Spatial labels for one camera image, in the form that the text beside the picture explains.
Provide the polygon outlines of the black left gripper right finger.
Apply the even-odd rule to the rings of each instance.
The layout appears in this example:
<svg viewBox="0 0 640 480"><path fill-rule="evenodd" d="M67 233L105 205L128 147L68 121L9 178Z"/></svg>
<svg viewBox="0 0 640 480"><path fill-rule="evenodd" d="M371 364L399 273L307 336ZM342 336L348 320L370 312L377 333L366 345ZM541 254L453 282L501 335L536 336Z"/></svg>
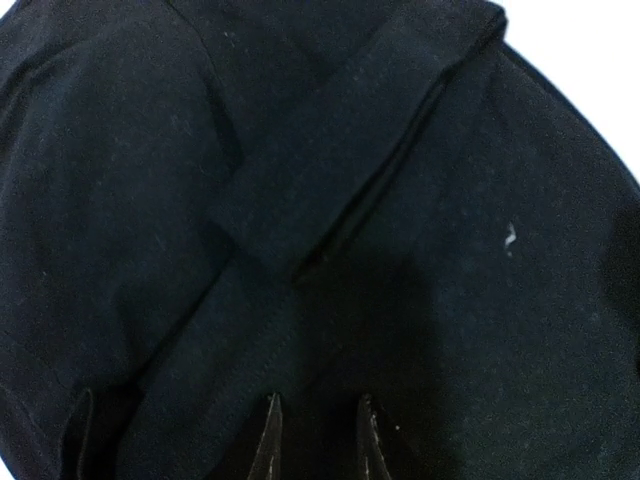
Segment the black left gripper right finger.
<svg viewBox="0 0 640 480"><path fill-rule="evenodd" d="M391 480L385 436L391 422L381 404L370 394L361 397L357 408L357 471L364 480Z"/></svg>

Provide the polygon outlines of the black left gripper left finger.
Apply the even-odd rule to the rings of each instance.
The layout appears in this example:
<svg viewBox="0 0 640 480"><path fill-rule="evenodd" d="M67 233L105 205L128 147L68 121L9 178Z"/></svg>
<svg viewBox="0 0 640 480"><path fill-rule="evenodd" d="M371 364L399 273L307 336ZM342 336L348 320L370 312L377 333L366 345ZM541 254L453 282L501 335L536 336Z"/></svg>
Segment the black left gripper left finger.
<svg viewBox="0 0 640 480"><path fill-rule="evenodd" d="M255 451L247 480L279 480L281 478L283 411L278 393L269 397L264 428Z"/></svg>

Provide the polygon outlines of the black t-shirt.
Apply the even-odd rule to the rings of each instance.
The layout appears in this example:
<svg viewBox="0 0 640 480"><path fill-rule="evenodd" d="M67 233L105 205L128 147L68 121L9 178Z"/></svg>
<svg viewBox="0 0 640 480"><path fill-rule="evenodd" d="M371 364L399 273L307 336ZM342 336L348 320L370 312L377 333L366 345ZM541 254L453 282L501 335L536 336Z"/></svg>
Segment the black t-shirt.
<svg viewBox="0 0 640 480"><path fill-rule="evenodd" d="M488 1L18 1L17 479L639 475L639 186Z"/></svg>

